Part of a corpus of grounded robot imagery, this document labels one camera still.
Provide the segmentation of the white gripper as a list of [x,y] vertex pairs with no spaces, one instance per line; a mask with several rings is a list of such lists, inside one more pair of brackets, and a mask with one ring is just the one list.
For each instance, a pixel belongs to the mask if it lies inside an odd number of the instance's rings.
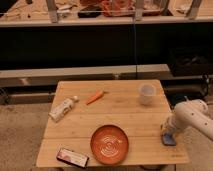
[[161,134],[179,134],[185,129],[185,124],[175,115],[169,116],[161,125]]

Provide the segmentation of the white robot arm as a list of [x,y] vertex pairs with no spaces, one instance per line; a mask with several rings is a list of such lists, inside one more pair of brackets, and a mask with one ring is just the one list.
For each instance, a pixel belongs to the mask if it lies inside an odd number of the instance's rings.
[[179,102],[174,106],[173,114],[162,125],[161,135],[173,137],[191,126],[213,141],[213,119],[207,113],[208,105],[203,100]]

